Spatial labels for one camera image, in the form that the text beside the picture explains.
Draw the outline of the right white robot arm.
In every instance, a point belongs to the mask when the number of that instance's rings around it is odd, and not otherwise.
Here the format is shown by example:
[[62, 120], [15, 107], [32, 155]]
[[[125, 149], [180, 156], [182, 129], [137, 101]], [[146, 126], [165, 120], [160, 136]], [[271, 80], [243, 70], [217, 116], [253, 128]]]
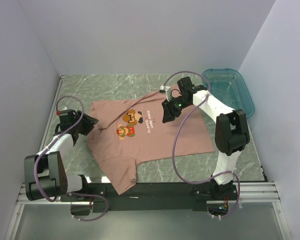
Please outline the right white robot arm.
[[214, 142], [218, 149], [215, 170], [202, 184], [209, 187], [206, 196], [220, 200], [230, 193], [238, 193], [239, 187], [233, 184], [237, 160], [246, 145], [250, 134], [246, 113], [242, 109], [233, 109], [212, 95], [209, 88], [194, 85], [190, 77], [183, 77], [177, 82], [179, 96], [172, 95], [173, 89], [163, 84], [159, 91], [166, 99], [162, 102], [163, 123], [174, 121], [182, 110], [194, 106], [202, 110], [215, 123]]

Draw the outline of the pink printed t shirt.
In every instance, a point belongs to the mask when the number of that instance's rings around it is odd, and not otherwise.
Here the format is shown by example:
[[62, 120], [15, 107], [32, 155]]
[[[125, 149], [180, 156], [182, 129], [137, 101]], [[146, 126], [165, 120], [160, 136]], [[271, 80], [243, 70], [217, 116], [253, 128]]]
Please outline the pink printed t shirt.
[[191, 105], [163, 123], [165, 99], [154, 91], [139, 99], [90, 105], [88, 115], [99, 122], [87, 136], [88, 148], [119, 195], [136, 184], [141, 163], [170, 158], [174, 142], [177, 157], [215, 151], [201, 110]]

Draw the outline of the teal plastic basin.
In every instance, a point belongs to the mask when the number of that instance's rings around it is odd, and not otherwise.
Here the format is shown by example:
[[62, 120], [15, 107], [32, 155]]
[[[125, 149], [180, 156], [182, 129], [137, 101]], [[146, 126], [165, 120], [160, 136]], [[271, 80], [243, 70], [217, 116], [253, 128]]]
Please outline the teal plastic basin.
[[210, 68], [202, 73], [202, 83], [210, 83], [210, 92], [233, 109], [244, 110], [246, 117], [255, 113], [255, 106], [242, 75], [231, 68]]

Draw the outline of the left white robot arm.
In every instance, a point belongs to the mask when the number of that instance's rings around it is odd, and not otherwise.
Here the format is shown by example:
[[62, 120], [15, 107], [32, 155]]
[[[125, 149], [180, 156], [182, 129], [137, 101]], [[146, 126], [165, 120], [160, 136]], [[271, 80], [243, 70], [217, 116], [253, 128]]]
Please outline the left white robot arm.
[[62, 157], [77, 143], [79, 135], [87, 136], [99, 120], [72, 109], [58, 111], [57, 115], [60, 123], [52, 141], [42, 151], [24, 159], [25, 194], [30, 201], [45, 198], [38, 185], [49, 199], [72, 192], [78, 201], [84, 201], [90, 195], [83, 175], [67, 176]]

